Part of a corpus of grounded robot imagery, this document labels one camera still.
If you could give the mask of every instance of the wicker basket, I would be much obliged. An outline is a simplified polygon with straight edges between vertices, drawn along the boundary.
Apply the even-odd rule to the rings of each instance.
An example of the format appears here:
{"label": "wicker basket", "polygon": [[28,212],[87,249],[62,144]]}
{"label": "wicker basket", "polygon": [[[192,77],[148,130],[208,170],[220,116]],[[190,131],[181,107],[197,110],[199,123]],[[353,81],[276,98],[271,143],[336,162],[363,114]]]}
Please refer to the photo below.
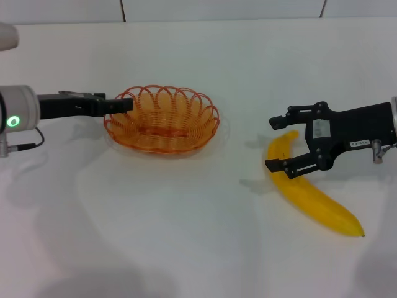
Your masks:
{"label": "wicker basket", "polygon": [[220,124],[211,99],[188,88],[132,87],[116,99],[129,97],[133,110],[105,116],[104,125],[115,142],[140,151],[173,154],[199,149]]}

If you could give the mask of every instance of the banana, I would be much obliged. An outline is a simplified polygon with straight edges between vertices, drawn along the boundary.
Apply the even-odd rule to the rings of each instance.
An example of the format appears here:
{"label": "banana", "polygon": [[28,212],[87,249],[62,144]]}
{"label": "banana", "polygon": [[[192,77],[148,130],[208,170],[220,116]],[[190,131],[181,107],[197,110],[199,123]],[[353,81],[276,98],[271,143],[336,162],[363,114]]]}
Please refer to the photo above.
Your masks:
{"label": "banana", "polygon": [[[267,159],[285,159],[291,156],[291,143],[299,136],[296,130],[274,139],[267,152]],[[289,179],[284,172],[270,173],[280,192],[305,214],[324,226],[341,234],[364,236],[364,230],[357,218],[319,189],[315,188],[303,176]]]}

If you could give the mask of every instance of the white table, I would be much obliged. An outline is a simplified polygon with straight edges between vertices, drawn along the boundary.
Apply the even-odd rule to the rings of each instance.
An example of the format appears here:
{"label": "white table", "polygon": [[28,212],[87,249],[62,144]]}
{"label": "white table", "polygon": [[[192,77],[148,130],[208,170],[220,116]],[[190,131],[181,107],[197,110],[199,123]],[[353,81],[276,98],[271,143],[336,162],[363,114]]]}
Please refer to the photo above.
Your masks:
{"label": "white table", "polygon": [[[397,295],[397,152],[341,155],[308,177],[365,238],[318,225],[265,176],[269,117],[397,95],[397,19],[19,27],[1,84],[39,94],[185,86],[221,111],[190,158],[112,148],[100,120],[41,121],[44,146],[0,160],[4,298],[384,298]],[[34,142],[34,131],[9,135]],[[295,154],[307,149],[297,146]]]}

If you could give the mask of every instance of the green indicator light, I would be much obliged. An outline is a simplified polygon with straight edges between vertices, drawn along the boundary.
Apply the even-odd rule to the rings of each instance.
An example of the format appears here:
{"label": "green indicator light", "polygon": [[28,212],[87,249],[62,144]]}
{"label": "green indicator light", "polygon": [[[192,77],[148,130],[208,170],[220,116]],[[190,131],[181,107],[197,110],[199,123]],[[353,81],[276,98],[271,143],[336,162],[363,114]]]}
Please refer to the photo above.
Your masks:
{"label": "green indicator light", "polygon": [[15,127],[19,124],[19,121],[20,121],[20,119],[18,116],[12,116],[12,117],[8,118],[7,125],[10,127]]}

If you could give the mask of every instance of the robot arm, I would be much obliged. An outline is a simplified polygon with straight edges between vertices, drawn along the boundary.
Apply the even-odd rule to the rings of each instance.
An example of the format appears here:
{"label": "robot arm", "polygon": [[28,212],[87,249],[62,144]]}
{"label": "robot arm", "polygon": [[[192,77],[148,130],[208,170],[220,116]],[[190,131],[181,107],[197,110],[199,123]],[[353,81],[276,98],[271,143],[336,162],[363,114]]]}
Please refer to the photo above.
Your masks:
{"label": "robot arm", "polygon": [[[16,28],[0,23],[0,51],[15,48],[18,43]],[[35,129],[40,119],[103,117],[126,113],[132,110],[132,105],[132,99],[105,100],[104,93],[60,91],[58,94],[36,95],[28,86],[0,86],[0,157],[35,148],[36,144],[8,146],[7,133]]]}
{"label": "robot arm", "polygon": [[397,146],[397,97],[389,102],[344,112],[332,111],[326,102],[313,106],[289,107],[285,117],[269,120],[273,129],[306,124],[309,153],[285,160],[267,160],[271,172],[284,171],[292,179],[317,170],[327,171],[346,151],[371,148],[373,162]]}

